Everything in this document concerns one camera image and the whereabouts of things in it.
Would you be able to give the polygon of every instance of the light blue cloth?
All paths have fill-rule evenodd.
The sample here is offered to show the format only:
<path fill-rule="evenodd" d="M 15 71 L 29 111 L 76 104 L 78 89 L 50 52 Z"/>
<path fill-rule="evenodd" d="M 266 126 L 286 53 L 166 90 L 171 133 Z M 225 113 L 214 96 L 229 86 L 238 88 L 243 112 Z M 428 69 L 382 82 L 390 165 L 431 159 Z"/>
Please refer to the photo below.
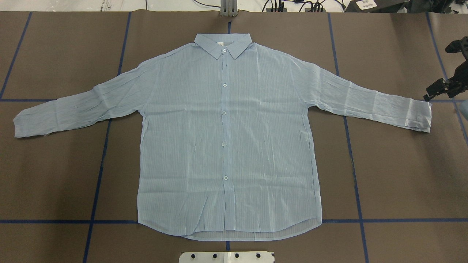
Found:
<path fill-rule="evenodd" d="M 415 131 L 431 123 L 427 102 L 359 87 L 249 34 L 198 34 L 90 91 L 23 110 L 15 136 L 138 111 L 139 223 L 195 240 L 279 240 L 322 222 L 311 106 Z"/>

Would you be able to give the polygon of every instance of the light blue shirt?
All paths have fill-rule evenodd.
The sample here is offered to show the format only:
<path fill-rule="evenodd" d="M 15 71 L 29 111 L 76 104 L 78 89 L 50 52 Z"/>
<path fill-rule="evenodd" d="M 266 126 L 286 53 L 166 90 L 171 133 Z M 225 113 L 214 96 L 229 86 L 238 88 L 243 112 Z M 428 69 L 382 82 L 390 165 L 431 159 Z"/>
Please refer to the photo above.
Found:
<path fill-rule="evenodd" d="M 195 240 L 279 240 L 322 222 L 311 106 L 431 126 L 427 102 L 359 87 L 249 34 L 198 34 L 90 91 L 23 110 L 15 136 L 138 111 L 139 223 Z"/>

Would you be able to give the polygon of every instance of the brown surface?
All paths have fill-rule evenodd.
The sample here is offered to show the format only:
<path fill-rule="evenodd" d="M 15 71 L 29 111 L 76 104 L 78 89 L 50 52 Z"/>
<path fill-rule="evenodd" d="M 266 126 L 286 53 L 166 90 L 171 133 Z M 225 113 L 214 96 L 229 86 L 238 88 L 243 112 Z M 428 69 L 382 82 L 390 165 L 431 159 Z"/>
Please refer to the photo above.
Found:
<path fill-rule="evenodd" d="M 11 63 L 28 12 L 4 14 L 0 77 Z M 127 17 L 127 12 L 34 13 L 3 99 L 58 98 L 113 78 Z M 445 30 L 448 25 L 465 32 L 464 17 L 435 17 L 431 15 L 439 48 L 457 34 Z M 424 14 L 332 14 L 331 19 L 342 77 L 421 99 L 425 88 L 442 76 Z M 140 10 L 132 12 L 122 72 L 192 42 L 197 33 L 226 33 L 230 20 L 232 33 L 251 33 L 254 42 L 335 71 L 326 14 L 242 11 L 236 18 L 221 18 L 214 11 Z M 450 75 L 459 62 L 442 54 Z M 14 116 L 37 104 L 0 101 L 0 262 L 82 262 L 89 224 L 4 221 L 91 218 L 107 122 L 48 137 L 13 138 Z M 316 108 L 308 115 L 323 218 L 358 219 L 343 118 Z M 347 120 L 365 219 L 468 217 L 468 148 L 452 103 L 434 104 L 430 134 Z M 140 133 L 138 113 L 112 121 L 95 219 L 137 219 Z M 466 224 L 366 223 L 370 262 L 463 262 Z M 310 262 L 309 257 L 364 262 L 358 223 L 325 223 L 282 241 L 230 244 L 232 251 L 274 251 L 277 262 Z M 189 241 L 138 224 L 94 224 L 88 262 L 177 262 L 185 251 L 225 249 L 224 242 Z"/>
<path fill-rule="evenodd" d="M 431 133 L 348 119 L 364 218 L 468 217 L 468 148 L 453 104 L 434 104 L 432 117 Z"/>
<path fill-rule="evenodd" d="M 468 258 L 468 223 L 365 224 L 370 262 L 454 263 Z"/>
<path fill-rule="evenodd" d="M 418 100 L 442 77 L 425 14 L 346 13 L 331 19 L 341 77 Z"/>
<path fill-rule="evenodd" d="M 0 224 L 0 262 L 82 262 L 87 224 Z"/>
<path fill-rule="evenodd" d="M 114 78 L 127 16 L 33 12 L 3 98 L 56 99 Z"/>
<path fill-rule="evenodd" d="M 224 251 L 225 242 L 200 242 L 170 236 L 146 226 L 95 225 L 89 263 L 178 262 L 183 252 Z"/>
<path fill-rule="evenodd" d="M 445 52 L 445 47 L 449 45 L 453 40 L 460 40 L 463 37 L 468 36 L 468 15 L 441 15 L 429 13 L 431 19 L 432 31 L 434 32 L 434 38 L 437 43 L 440 58 L 444 65 L 448 78 L 453 77 L 455 68 L 460 66 L 465 61 L 465 57 L 461 53 L 449 54 Z M 447 95 L 441 95 L 437 99 L 448 99 Z M 468 92 L 460 93 L 455 97 L 457 100 L 468 99 Z"/>
<path fill-rule="evenodd" d="M 299 236 L 265 242 L 231 242 L 231 251 L 273 251 L 276 263 L 364 262 L 359 224 L 323 224 Z"/>
<path fill-rule="evenodd" d="M 28 19 L 28 13 L 2 13 L 0 16 L 0 85 L 3 85 L 11 60 L 15 54 L 16 47 L 21 38 L 24 25 Z"/>
<path fill-rule="evenodd" d="M 107 122 L 16 139 L 13 118 L 38 102 L 0 102 L 0 219 L 89 219 Z"/>

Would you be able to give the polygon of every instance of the white sticker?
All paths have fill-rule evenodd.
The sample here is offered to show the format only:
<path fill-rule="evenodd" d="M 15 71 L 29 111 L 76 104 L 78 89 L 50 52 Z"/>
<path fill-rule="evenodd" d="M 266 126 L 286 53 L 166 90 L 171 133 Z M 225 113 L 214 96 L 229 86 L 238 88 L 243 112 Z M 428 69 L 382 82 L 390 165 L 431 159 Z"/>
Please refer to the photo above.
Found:
<path fill-rule="evenodd" d="M 377 4 L 374 2 L 374 0 L 357 1 L 356 4 L 361 10 L 377 7 Z"/>

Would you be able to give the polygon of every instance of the shirt's left sleeve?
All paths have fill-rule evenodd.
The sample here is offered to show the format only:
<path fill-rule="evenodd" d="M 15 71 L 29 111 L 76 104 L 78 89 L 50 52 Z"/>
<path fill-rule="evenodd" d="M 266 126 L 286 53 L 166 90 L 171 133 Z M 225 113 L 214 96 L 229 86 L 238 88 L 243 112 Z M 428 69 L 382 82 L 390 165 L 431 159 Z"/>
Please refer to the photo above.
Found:
<path fill-rule="evenodd" d="M 25 109 L 13 120 L 15 137 L 78 129 L 142 110 L 154 88 L 153 72 L 147 60 L 90 91 Z"/>
<path fill-rule="evenodd" d="M 338 115 L 366 118 L 405 129 L 429 132 L 428 102 L 360 87 L 319 66 L 291 58 L 292 82 L 299 99 Z"/>

